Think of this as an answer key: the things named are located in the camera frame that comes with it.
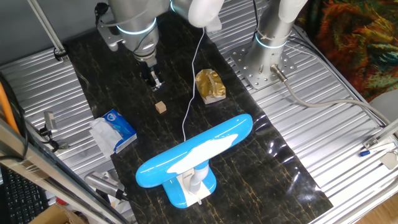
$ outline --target orange pole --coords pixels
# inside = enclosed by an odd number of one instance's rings
[[[17,123],[15,122],[15,118],[11,110],[10,102],[8,102],[6,92],[4,91],[4,88],[2,87],[1,83],[0,83],[0,103],[2,109],[4,110],[4,114],[6,115],[8,125],[10,125],[14,131],[20,134],[17,127]]]

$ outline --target black marble surface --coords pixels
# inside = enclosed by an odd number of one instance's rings
[[[138,139],[112,156],[126,192],[141,205],[133,206],[137,221],[308,223],[330,209],[325,194],[206,36],[195,70],[217,71],[227,97],[212,105],[205,105],[200,97],[194,99],[185,123],[187,138],[243,113],[253,117],[253,132],[210,160],[217,188],[202,205],[178,209],[171,205],[162,186],[138,186],[138,167],[183,141],[181,125],[192,96],[191,62],[202,34],[201,29],[172,13],[158,21],[157,59],[165,84],[156,92],[141,79],[132,53],[123,46],[111,52],[97,31],[67,43],[94,117],[114,108],[137,130]],[[163,114],[158,114],[154,106],[159,101],[167,107]]]

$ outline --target keyboard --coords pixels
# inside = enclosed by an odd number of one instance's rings
[[[49,207],[43,189],[1,166],[0,223],[28,224]]]

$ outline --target colorful fabric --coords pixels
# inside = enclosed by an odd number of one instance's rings
[[[398,88],[398,0],[309,0],[297,23],[366,100]]]

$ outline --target metal grating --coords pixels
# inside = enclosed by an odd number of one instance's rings
[[[347,214],[351,217],[347,222],[354,222],[398,190],[388,191],[364,209],[353,210],[387,187],[398,175],[397,170],[388,170],[379,162],[383,152],[368,157],[358,155],[363,149],[362,143],[380,130],[379,125],[359,106],[340,104],[306,108],[298,105],[281,82],[270,83],[261,90],[252,88],[230,58],[233,49],[252,39],[256,29],[252,4],[250,0],[225,4],[220,12],[223,30],[208,35],[334,205],[313,223],[334,223]],[[266,3],[258,2],[257,7],[261,11]],[[287,44],[305,49],[291,42]],[[358,98],[358,93],[339,73],[327,69],[315,56],[288,47],[285,47],[285,53],[297,66],[297,71],[288,79],[302,99],[317,103]]]
[[[257,3],[260,13],[265,6],[264,1]],[[256,25],[252,1],[226,2],[220,19],[223,30],[208,35],[236,69],[229,54],[252,39]],[[329,71],[314,56],[289,48],[285,51],[298,68],[288,78],[299,97],[312,103],[358,97],[339,73]],[[54,138],[70,145],[58,156],[73,171],[84,177],[93,169],[103,172],[113,168],[88,132],[93,116],[70,62],[58,62],[52,50],[46,50],[0,70],[36,128],[44,125],[43,111],[54,112],[59,128]],[[344,215],[350,215],[349,220],[354,222],[398,191],[397,187],[388,189],[368,206],[353,210],[386,189],[398,175],[398,170],[388,170],[379,162],[382,152],[358,156],[363,148],[361,143],[379,131],[367,112],[353,105],[305,108],[295,104],[283,84],[270,83],[255,90],[239,71],[235,72],[334,205],[313,223],[334,223]]]
[[[113,168],[89,133],[93,115],[70,62],[59,62],[53,50],[0,67],[13,87],[25,117],[37,129],[44,127],[44,111],[53,111],[58,133],[53,139],[69,143],[57,156],[81,178],[95,170]]]

